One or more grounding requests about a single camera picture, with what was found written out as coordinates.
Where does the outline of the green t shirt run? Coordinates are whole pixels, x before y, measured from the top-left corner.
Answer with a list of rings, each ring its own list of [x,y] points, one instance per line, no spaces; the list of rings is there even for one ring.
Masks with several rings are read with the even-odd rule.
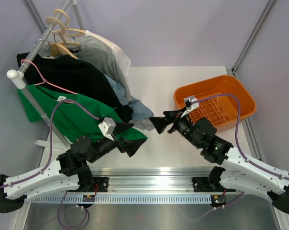
[[[80,103],[92,115],[96,117],[110,117],[115,121],[122,122],[117,113],[108,105],[93,98],[78,94],[76,102]],[[48,117],[51,117],[55,105],[38,102]],[[60,133],[67,137],[70,142],[75,142],[80,137],[89,137],[94,142],[103,135],[98,127],[99,122],[90,117],[74,103],[62,103],[56,110],[53,123]]]

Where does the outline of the pink wire hanger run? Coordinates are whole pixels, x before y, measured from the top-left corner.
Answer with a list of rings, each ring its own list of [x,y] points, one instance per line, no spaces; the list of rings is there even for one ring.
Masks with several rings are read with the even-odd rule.
[[[23,73],[23,78],[29,86],[29,91],[33,93],[38,102],[55,105],[66,99],[77,100],[78,94],[76,92],[49,82],[33,61],[24,58],[20,60],[20,67],[25,67],[26,64],[28,67]]]

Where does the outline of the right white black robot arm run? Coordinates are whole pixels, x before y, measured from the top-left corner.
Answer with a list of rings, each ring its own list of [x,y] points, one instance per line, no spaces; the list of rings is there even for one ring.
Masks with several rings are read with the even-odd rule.
[[[234,189],[261,197],[289,214],[289,172],[268,165],[216,135],[216,128],[206,118],[192,123],[182,110],[165,111],[163,117],[150,117],[161,134],[168,125],[168,133],[177,131],[201,156],[217,164],[208,176],[212,190]]]

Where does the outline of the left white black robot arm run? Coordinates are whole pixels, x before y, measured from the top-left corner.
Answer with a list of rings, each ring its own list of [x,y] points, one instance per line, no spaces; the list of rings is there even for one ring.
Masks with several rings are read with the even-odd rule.
[[[45,166],[14,177],[1,174],[0,213],[16,211],[25,203],[51,193],[91,190],[94,178],[88,163],[96,162],[114,149],[132,157],[147,139],[128,140],[123,132],[131,130],[132,125],[120,122],[117,125],[102,122],[101,139],[93,142],[89,137],[80,137],[69,150]]]

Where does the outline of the light blue shirt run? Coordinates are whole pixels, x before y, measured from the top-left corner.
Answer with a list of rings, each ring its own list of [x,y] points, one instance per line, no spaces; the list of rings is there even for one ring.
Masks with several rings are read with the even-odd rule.
[[[114,107],[115,112],[118,114],[121,120],[123,122],[133,123],[138,129],[152,131],[154,129],[154,125],[149,118],[152,117],[154,113],[140,100],[134,97],[131,97],[131,100],[128,101],[128,99],[125,97],[124,87],[119,82],[115,82],[107,75],[105,75],[105,77],[122,105],[120,108]]]

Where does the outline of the white t shirt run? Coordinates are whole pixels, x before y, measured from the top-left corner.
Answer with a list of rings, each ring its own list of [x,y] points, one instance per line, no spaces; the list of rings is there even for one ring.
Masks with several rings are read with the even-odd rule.
[[[131,65],[130,58],[115,43],[86,31],[79,57],[116,81],[124,81]]]

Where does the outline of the black t shirt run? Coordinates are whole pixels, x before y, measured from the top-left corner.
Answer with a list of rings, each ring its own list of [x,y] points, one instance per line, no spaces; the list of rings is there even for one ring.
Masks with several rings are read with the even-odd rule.
[[[69,55],[56,59],[36,55],[33,62],[51,83],[100,101],[113,110],[122,106],[105,75],[88,62]]]

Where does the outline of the grey t shirt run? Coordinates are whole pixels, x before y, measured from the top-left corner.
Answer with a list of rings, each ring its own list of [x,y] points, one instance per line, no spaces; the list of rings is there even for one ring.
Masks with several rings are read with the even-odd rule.
[[[111,48],[106,44],[97,42],[84,42],[77,57],[94,65],[99,71],[115,82],[119,82],[125,89],[125,97],[131,100],[130,89],[126,75],[130,66],[130,59],[118,47]]]

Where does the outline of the wooden hanger front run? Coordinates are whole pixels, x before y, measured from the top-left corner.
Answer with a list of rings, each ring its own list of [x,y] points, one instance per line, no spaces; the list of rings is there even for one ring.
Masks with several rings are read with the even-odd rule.
[[[66,47],[59,43],[51,43],[51,56],[58,56],[59,54],[62,55],[69,55],[72,58],[78,59],[74,54],[72,54]]]

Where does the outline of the wooden hanger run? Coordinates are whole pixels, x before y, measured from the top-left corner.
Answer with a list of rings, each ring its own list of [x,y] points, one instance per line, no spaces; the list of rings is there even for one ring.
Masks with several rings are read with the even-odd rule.
[[[59,37],[62,40],[62,44],[65,46],[81,46],[79,42],[76,42],[75,40],[67,40],[66,36],[69,36],[70,38],[77,37],[79,35],[84,35],[86,33],[85,30],[81,29],[75,29],[75,28],[69,28],[69,16],[61,9],[55,9],[54,10],[54,15],[57,13],[61,13],[66,16],[66,22],[63,23],[60,19],[57,19],[55,16],[54,17],[47,17],[46,18],[46,24],[50,25],[51,23],[54,23],[54,25],[58,25],[60,27],[59,30],[56,30],[53,32],[53,34],[57,33]]]
[[[59,54],[62,55],[69,55],[72,58],[78,59],[74,54],[72,54],[66,47],[59,43],[51,43],[51,56],[58,56]]]

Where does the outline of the wooden hanger rear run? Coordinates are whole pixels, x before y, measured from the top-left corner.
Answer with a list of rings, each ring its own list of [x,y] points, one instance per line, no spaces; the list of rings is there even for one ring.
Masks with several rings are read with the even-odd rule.
[[[76,42],[75,40],[67,40],[66,36],[69,36],[70,38],[77,37],[79,35],[84,35],[86,33],[85,30],[81,29],[75,29],[75,28],[69,28],[69,16],[61,9],[55,9],[54,10],[54,15],[57,13],[61,13],[66,16],[66,22],[63,23],[60,19],[57,19],[55,16],[54,17],[47,17],[46,18],[46,24],[50,25],[51,23],[54,23],[54,25],[58,25],[60,27],[59,30],[56,30],[53,32],[53,34],[57,33],[59,37],[62,40],[62,44],[65,46],[81,46],[79,42]]]

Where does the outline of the orange plastic basket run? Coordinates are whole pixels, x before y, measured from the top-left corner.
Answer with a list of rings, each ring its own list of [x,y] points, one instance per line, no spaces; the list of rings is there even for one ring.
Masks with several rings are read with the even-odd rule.
[[[177,88],[173,94],[175,110],[184,107],[184,98],[186,97],[195,96],[197,99],[203,99],[222,93],[233,94],[239,99],[241,105],[240,121],[255,113],[255,100],[241,82],[230,75],[221,75]],[[196,122],[205,117],[218,131],[223,131],[235,127],[237,115],[238,104],[236,100],[230,96],[221,96],[201,102],[200,106],[191,112],[190,118],[192,122]]]

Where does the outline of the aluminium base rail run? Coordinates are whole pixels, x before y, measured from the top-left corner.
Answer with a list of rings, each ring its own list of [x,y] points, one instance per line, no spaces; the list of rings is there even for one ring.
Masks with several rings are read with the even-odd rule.
[[[202,183],[192,182],[194,177],[208,177],[211,166],[106,168],[91,167],[97,177],[108,177],[110,194],[217,194],[223,192],[203,190]]]

